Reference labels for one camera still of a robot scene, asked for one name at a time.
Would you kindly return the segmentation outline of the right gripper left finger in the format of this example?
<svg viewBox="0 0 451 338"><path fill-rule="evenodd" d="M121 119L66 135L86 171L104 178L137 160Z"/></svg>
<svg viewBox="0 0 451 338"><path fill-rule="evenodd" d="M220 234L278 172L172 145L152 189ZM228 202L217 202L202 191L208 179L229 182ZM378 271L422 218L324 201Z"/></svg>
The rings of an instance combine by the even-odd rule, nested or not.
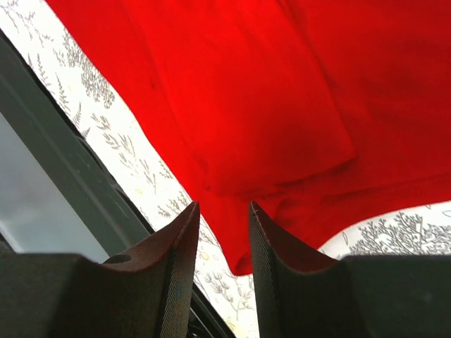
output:
<svg viewBox="0 0 451 338"><path fill-rule="evenodd" d="M184 337L199 219L193 202L105 263L2 251L1 336Z"/></svg>

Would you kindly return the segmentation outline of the red t shirt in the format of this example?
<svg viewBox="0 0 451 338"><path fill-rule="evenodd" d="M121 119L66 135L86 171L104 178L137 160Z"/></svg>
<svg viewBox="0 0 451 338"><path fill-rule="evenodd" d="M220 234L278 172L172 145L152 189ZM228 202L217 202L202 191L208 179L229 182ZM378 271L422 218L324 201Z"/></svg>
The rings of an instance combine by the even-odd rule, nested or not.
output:
<svg viewBox="0 0 451 338"><path fill-rule="evenodd" d="M235 275L257 202L312 247L450 200L449 1L50 1Z"/></svg>

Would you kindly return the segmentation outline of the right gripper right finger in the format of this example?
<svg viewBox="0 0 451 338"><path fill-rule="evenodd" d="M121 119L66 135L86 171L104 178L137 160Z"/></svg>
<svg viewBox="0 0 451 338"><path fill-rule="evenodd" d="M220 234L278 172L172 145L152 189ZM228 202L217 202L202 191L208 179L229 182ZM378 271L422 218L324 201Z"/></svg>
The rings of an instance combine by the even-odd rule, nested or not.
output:
<svg viewBox="0 0 451 338"><path fill-rule="evenodd" d="M249 206L262 337L449 337L448 256L335 260Z"/></svg>

